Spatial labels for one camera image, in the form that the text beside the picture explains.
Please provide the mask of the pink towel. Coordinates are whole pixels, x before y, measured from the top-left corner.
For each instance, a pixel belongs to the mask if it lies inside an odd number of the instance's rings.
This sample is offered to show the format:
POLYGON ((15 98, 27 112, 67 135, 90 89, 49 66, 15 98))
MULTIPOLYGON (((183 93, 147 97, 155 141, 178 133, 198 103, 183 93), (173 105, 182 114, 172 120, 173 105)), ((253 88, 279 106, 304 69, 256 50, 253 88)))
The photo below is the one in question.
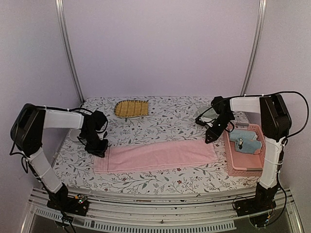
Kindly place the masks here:
POLYGON ((95 157, 95 173, 145 172, 183 168, 218 160, 212 144, 203 139, 149 145, 110 147, 104 158, 95 157))

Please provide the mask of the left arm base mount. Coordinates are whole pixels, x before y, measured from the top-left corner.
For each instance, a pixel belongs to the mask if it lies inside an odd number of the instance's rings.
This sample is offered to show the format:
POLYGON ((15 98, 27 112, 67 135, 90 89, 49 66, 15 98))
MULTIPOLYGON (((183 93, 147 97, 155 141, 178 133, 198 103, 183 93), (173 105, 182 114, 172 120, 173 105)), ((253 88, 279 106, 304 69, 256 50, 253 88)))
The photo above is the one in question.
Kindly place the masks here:
POLYGON ((86 216, 89 207, 88 196, 77 194, 74 197, 67 193, 49 195, 47 207, 64 213, 86 216))

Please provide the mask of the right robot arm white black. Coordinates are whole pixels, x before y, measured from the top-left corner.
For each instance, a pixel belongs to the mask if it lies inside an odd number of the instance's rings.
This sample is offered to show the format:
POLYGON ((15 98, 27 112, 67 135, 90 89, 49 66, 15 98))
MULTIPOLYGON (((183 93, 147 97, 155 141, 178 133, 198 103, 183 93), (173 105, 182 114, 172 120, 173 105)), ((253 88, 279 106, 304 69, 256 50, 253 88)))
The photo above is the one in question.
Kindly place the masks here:
POLYGON ((261 131, 265 139, 265 157, 261 178, 256 186, 256 194, 251 207, 261 212, 267 207, 280 188, 279 171, 283 164, 284 146, 292 125, 289 112, 280 94, 249 97, 215 97, 211 108, 218 117, 205 134, 207 144, 216 141, 234 120, 234 112, 257 113, 260 115, 261 131))

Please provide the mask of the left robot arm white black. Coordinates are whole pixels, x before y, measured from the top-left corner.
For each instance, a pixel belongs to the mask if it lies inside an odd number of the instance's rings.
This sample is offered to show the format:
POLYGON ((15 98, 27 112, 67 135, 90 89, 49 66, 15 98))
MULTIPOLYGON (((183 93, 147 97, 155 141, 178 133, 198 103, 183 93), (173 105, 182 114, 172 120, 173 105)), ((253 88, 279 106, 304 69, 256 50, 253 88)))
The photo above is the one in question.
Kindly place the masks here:
POLYGON ((67 211, 72 207, 72 200, 68 197, 68 188, 57 177, 44 153, 44 130, 79 130, 77 139, 83 143, 85 151, 103 158, 108 148, 107 126, 108 119, 101 111, 62 109, 27 103, 11 128, 13 144, 9 154, 20 155, 24 170, 31 170, 54 204, 62 211, 67 211))

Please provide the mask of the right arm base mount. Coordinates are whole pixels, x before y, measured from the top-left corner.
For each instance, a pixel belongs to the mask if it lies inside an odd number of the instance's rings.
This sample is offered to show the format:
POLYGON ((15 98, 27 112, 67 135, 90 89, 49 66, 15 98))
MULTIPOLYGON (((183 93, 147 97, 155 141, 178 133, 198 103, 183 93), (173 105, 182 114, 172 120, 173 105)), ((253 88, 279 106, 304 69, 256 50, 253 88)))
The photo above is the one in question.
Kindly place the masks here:
POLYGON ((236 211, 237 216, 246 216, 263 211, 273 210, 276 208, 274 200, 267 202, 258 202, 256 198, 237 197, 232 202, 233 209, 236 211))

